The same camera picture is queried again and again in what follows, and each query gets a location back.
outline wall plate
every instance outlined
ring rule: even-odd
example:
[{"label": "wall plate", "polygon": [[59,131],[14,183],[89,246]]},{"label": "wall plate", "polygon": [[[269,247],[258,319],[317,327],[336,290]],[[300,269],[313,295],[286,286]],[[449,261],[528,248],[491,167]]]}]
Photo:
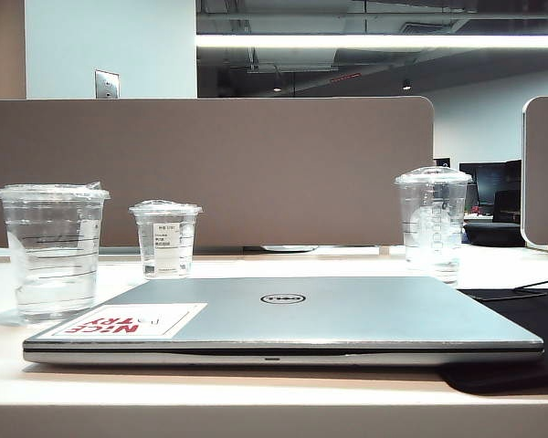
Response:
[{"label": "wall plate", "polygon": [[120,96],[120,75],[95,70],[95,99],[117,99]]}]

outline exposed ceiling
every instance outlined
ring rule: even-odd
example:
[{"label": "exposed ceiling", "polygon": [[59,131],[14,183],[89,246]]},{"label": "exposed ceiling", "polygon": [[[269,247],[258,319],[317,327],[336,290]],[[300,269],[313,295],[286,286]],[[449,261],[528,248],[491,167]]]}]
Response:
[{"label": "exposed ceiling", "polygon": [[[197,34],[365,33],[548,35],[548,0],[197,0]],[[385,96],[548,69],[548,50],[199,48],[197,65],[199,97]]]}]

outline laptop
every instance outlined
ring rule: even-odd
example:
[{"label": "laptop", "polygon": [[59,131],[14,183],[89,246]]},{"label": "laptop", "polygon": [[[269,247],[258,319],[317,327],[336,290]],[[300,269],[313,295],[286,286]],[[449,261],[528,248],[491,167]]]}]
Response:
[{"label": "laptop", "polygon": [[543,341],[431,277],[151,280],[25,340],[85,365],[381,365],[534,360]]}]

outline mouse pad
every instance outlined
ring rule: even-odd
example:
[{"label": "mouse pad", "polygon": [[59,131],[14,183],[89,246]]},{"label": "mouse pad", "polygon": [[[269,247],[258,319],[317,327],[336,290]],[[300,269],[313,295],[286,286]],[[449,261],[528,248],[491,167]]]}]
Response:
[{"label": "mouse pad", "polygon": [[[548,293],[548,288],[531,290]],[[460,289],[460,291],[484,298],[514,295],[511,289]],[[442,378],[459,391],[475,394],[548,387],[548,295],[485,302],[483,305],[541,337],[544,340],[544,354],[540,360],[533,362],[448,365],[439,370]]]}]

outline ceiling light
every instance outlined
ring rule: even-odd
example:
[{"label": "ceiling light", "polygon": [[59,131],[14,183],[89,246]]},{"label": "ceiling light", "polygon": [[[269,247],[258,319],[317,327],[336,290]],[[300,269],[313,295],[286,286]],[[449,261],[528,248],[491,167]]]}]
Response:
[{"label": "ceiling light", "polygon": [[262,48],[548,48],[548,36],[197,35],[196,45]]}]

